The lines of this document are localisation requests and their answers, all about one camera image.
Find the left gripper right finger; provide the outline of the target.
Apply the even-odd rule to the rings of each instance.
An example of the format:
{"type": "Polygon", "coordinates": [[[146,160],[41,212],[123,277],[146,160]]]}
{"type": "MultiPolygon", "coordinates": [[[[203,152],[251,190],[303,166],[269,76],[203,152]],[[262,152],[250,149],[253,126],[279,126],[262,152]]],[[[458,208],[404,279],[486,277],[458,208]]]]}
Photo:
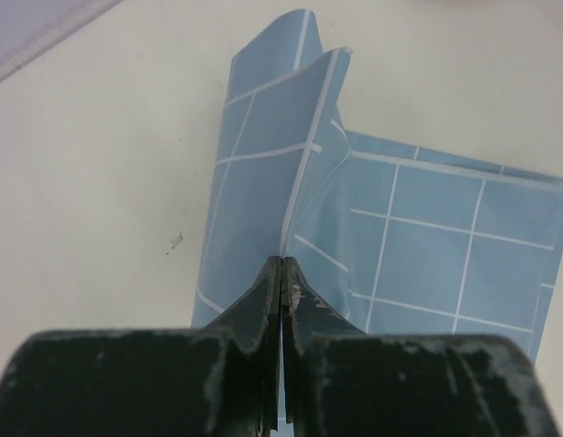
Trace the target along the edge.
{"type": "Polygon", "coordinates": [[[496,335],[369,335],[281,265],[286,420],[298,436],[556,436],[533,365],[496,335]]]}

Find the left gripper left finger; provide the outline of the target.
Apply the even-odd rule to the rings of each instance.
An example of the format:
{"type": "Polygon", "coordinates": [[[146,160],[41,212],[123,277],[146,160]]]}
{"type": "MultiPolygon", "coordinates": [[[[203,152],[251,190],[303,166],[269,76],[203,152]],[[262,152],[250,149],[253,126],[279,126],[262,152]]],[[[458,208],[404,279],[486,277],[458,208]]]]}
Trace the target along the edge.
{"type": "Polygon", "coordinates": [[[278,427],[282,261],[200,329],[51,330],[0,380],[0,436],[268,436],[278,427]]]}

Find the blue checked cloth placemat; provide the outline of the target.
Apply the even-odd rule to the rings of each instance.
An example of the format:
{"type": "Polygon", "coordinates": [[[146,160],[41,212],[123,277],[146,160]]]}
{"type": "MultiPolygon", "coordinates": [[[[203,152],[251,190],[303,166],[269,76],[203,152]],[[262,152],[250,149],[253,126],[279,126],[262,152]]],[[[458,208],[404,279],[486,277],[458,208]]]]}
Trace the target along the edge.
{"type": "Polygon", "coordinates": [[[343,127],[349,50],[279,16],[235,57],[191,323],[294,257],[371,334],[502,335],[535,359],[563,252],[563,179],[343,127]]]}

